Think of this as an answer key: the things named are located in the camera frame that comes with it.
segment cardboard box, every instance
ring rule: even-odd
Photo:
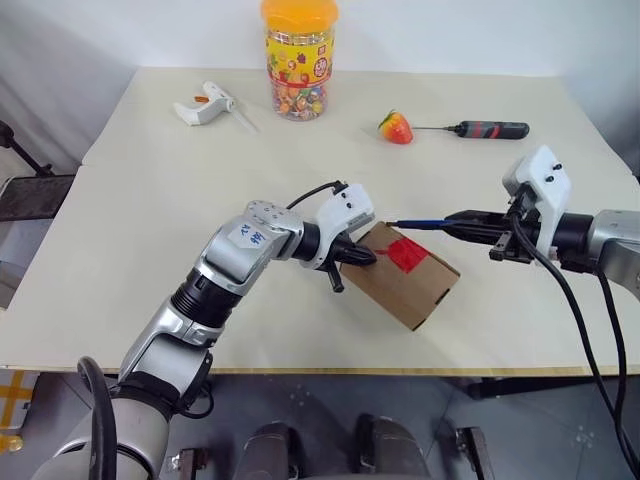
[[[418,328],[460,278],[460,273],[384,223],[358,242],[376,254],[367,267],[343,264],[341,273],[411,330]]]

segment screwdriver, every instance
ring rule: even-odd
[[[529,134],[529,125],[523,122],[482,122],[465,120],[450,127],[411,127],[414,130],[447,130],[464,138],[503,138],[519,140]]]

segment fake strawberry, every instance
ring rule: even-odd
[[[406,144],[411,143],[411,140],[413,140],[413,132],[409,122],[401,113],[395,110],[391,110],[384,120],[380,122],[378,130],[380,130],[384,138],[392,143]]]

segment handwritten label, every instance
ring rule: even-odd
[[[241,223],[228,235],[240,248],[262,248],[267,241],[264,233],[250,223]]]

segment white table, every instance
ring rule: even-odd
[[[172,112],[211,79],[259,128],[231,116],[187,127]],[[505,211],[500,179],[548,144],[574,189],[570,210],[640,209],[629,170],[556,79],[338,72],[330,109],[298,124],[278,118],[262,71],[141,69],[84,159],[60,213],[6,315],[0,364],[75,368],[92,355],[116,369],[216,228],[252,199],[286,204],[336,178],[363,183],[379,219],[438,218],[464,209]],[[382,141],[392,108],[414,124],[526,121],[522,141],[420,132],[409,146]],[[310,215],[322,201],[301,206]],[[346,282],[274,262],[236,308],[215,348],[220,371],[345,371],[444,375],[587,372],[576,326],[541,268],[488,258],[486,246],[436,232],[409,236],[462,274],[416,332]],[[615,346],[595,278],[566,274],[604,372]],[[614,285],[631,370],[640,372],[640,303]]]

